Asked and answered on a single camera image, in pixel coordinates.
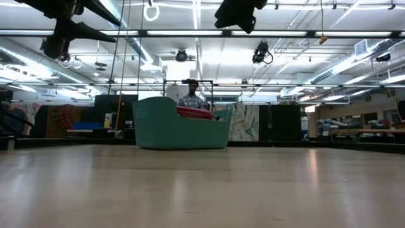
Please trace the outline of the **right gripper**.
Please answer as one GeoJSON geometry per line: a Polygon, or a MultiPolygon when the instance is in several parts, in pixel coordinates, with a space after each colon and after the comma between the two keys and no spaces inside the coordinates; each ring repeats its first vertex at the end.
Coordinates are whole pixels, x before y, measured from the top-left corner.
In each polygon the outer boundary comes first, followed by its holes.
{"type": "Polygon", "coordinates": [[[250,34],[255,27],[254,10],[261,10],[267,0],[224,0],[215,13],[217,29],[237,25],[245,33],[250,34]]]}

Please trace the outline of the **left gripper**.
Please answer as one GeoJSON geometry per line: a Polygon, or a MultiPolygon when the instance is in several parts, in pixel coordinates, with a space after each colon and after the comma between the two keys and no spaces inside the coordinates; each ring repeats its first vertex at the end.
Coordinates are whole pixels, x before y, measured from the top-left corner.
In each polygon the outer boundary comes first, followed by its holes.
{"type": "Polygon", "coordinates": [[[47,36],[40,50],[54,60],[70,61],[68,48],[74,39],[90,39],[104,42],[116,42],[109,35],[89,27],[84,22],[75,23],[72,20],[77,7],[77,15],[88,9],[110,23],[121,26],[121,22],[100,2],[100,0],[16,0],[36,10],[44,16],[56,19],[52,35],[47,36]]]}

